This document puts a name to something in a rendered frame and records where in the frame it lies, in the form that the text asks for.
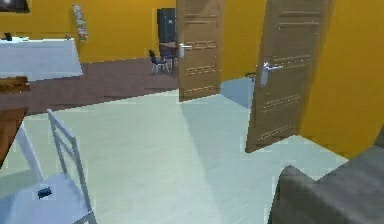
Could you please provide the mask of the brown wooden room door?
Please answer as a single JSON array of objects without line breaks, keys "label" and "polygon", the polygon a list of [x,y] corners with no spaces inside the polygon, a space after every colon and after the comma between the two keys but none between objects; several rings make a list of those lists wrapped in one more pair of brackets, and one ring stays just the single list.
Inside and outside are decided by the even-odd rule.
[{"label": "brown wooden room door", "polygon": [[[245,151],[298,133],[332,0],[267,0]],[[260,86],[263,64],[282,66]]]},{"label": "brown wooden room door", "polygon": [[[220,93],[225,0],[177,0],[179,101]],[[179,57],[179,44],[192,45]]]}]

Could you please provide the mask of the dark blue chair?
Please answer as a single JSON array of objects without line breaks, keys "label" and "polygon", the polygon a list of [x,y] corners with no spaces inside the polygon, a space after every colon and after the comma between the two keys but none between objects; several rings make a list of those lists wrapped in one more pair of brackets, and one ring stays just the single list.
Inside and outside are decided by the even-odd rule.
[{"label": "dark blue chair", "polygon": [[154,74],[159,72],[159,68],[169,71],[168,63],[165,60],[158,58],[152,49],[149,49],[148,53],[152,64],[152,72]]}]

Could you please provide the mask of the small brown table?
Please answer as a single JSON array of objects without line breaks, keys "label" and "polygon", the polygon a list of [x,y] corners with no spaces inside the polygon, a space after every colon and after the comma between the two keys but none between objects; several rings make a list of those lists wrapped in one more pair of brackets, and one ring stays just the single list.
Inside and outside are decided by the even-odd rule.
[{"label": "small brown table", "polygon": [[174,42],[159,44],[159,52],[161,58],[164,60],[171,61],[171,73],[174,73],[175,66],[177,63],[177,50],[178,47]]}]

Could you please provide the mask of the black fridge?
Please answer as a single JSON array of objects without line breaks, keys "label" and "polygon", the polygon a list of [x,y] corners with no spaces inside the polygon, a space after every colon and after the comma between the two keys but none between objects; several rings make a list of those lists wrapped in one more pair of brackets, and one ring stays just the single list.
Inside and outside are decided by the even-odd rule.
[{"label": "black fridge", "polygon": [[158,38],[161,43],[175,42],[176,32],[176,9],[160,8],[157,10]]}]

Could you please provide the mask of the white slatted chair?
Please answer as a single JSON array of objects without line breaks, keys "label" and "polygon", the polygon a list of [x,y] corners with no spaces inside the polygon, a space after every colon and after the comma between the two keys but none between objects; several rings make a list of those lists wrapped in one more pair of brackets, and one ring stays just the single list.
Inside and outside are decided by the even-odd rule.
[{"label": "white slatted chair", "polygon": [[[0,199],[0,224],[98,224],[76,137],[51,109],[47,115],[62,171],[43,177],[25,126],[21,125],[17,139],[38,182]],[[39,199],[38,191],[47,187],[52,194]]]}]

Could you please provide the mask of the grey sofa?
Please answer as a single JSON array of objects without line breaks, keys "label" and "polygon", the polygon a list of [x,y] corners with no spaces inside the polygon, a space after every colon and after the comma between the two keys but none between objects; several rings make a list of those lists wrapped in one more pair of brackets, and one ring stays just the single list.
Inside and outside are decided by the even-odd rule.
[{"label": "grey sofa", "polygon": [[384,126],[371,147],[318,180],[285,167],[267,224],[384,224]]}]

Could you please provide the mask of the white cupboard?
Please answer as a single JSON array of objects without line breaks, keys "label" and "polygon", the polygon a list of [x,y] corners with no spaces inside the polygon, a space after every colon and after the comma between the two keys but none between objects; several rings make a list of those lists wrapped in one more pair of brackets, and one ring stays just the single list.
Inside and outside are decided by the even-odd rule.
[{"label": "white cupboard", "polygon": [[38,81],[82,74],[73,38],[0,40],[0,78],[26,76]]}]

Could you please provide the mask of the brown wooden table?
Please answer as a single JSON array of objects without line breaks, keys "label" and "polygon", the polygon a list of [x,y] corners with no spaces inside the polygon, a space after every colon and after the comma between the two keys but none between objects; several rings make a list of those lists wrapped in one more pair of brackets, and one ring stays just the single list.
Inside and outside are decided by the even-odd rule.
[{"label": "brown wooden table", "polygon": [[28,111],[27,105],[16,103],[5,105],[1,104],[1,99],[20,95],[30,90],[26,76],[0,78],[0,169]]}]

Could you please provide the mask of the tall narrow wall picture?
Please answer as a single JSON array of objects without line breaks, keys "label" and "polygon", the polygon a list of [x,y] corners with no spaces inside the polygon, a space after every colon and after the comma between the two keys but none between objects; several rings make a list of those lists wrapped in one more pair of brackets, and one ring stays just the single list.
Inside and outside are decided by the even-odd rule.
[{"label": "tall narrow wall picture", "polygon": [[81,41],[87,41],[89,34],[87,29],[87,23],[85,20],[84,12],[82,6],[79,4],[73,5],[74,18],[76,22],[76,27],[78,30],[78,36]]}]

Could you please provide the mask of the dark framed wall picture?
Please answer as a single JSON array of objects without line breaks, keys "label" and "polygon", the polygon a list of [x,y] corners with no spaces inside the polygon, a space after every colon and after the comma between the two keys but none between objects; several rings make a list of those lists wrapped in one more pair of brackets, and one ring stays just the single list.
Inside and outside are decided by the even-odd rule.
[{"label": "dark framed wall picture", "polygon": [[0,0],[0,12],[29,13],[27,0]]}]

